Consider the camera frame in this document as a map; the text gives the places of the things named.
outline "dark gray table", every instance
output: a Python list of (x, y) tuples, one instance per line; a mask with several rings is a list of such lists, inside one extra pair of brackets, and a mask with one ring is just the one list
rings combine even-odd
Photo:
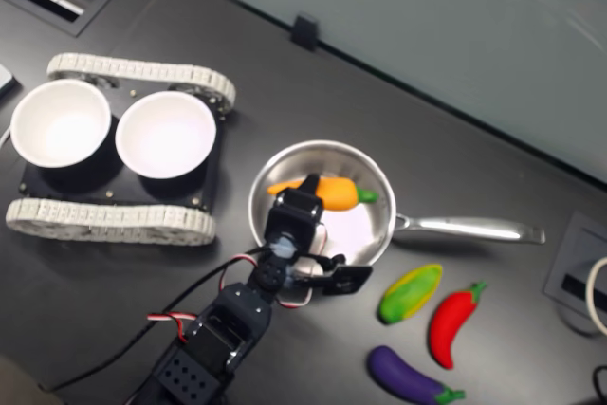
[[(239, 370), (230, 403), (399, 403), (366, 376), (365, 356), (378, 344), (466, 389), (469, 399), (462, 403), (595, 403), (590, 373), (607, 360), (605, 340), (567, 328), (542, 288), (574, 211), (607, 224), (605, 193), (331, 55), (295, 47), (285, 32), (226, 0), (114, 0), (79, 39), (0, 2), (0, 49), (25, 90), (45, 80), (53, 54), (77, 50), (206, 65), (228, 75), (239, 93), (223, 148), (213, 248), (63, 243), (0, 227), (0, 351), (37, 380), (54, 383), (104, 359), (145, 324), (146, 312), (251, 247), (246, 204), (258, 170), (290, 144), (330, 138), (377, 161), (404, 213), (537, 223), (548, 242), (394, 241), (359, 294), (277, 309)], [(3, 101), (1, 128), (25, 90)], [(376, 118), (380, 128), (372, 124)], [(17, 196), (23, 166), (10, 146), (1, 151), (0, 208)], [(429, 262), (445, 268), (437, 297), (409, 321), (379, 324), (374, 315), (386, 286)], [(426, 350), (432, 309), (439, 297), (479, 279), (490, 287), (457, 338), (456, 370), (444, 372)], [(215, 286), (201, 288), (182, 309), (200, 309)], [(122, 403), (174, 331), (161, 325), (122, 361), (61, 397), (70, 404)]]

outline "toy chili pepper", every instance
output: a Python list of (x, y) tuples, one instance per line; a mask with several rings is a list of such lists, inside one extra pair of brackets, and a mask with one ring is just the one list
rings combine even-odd
[(417, 372), (387, 346), (375, 348), (367, 359), (374, 380), (398, 398), (418, 405), (447, 405), (465, 398), (464, 391), (454, 391)]
[[(282, 182), (272, 185), (267, 192), (278, 194), (287, 187), (299, 187), (302, 182), (302, 180)], [(324, 208), (328, 211), (348, 211), (358, 203), (375, 203), (378, 199), (377, 193), (359, 189), (347, 177), (321, 177), (316, 196), (322, 200)]]
[(430, 323), (430, 351), (434, 360), (446, 369), (453, 368), (451, 343), (459, 328), (476, 309), (481, 291), (487, 284), (479, 282), (468, 289), (456, 291), (441, 303)]
[(383, 295), (378, 311), (381, 320), (390, 324), (411, 317), (436, 291), (442, 275), (440, 265), (425, 265), (403, 275)]

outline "pan handle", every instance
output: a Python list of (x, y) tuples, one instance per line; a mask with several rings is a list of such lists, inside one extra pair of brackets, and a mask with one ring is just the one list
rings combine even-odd
[(459, 236), (476, 237), (492, 241), (543, 244), (543, 229), (498, 218), (435, 217), (411, 218), (398, 213), (397, 230), (423, 230)]

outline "pepper stem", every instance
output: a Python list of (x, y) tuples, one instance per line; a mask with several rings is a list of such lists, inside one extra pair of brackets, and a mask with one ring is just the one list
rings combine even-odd
[(359, 203), (375, 203), (379, 198), (376, 192), (370, 190), (363, 190), (357, 187), (357, 194), (359, 196)]
[(445, 388), (445, 391), (434, 396), (434, 401), (437, 403), (437, 405), (447, 405), (448, 403), (452, 403), (454, 400), (466, 398), (465, 391), (454, 391), (452, 388), (448, 388), (444, 384), (442, 386)]
[(481, 299), (481, 293), (487, 288), (487, 282), (481, 281), (478, 284), (474, 284), (469, 288), (469, 292), (472, 294), (472, 302), (478, 303)]

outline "white bowl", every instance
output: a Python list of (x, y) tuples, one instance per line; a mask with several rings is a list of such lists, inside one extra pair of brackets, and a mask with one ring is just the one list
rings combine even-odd
[(209, 107), (183, 92), (157, 92), (131, 106), (118, 124), (116, 147), (138, 175), (169, 179), (202, 163), (215, 143)]
[(92, 84), (78, 80), (45, 83), (17, 105), (10, 121), (15, 149), (44, 168), (62, 168), (90, 157), (112, 123), (107, 99)]

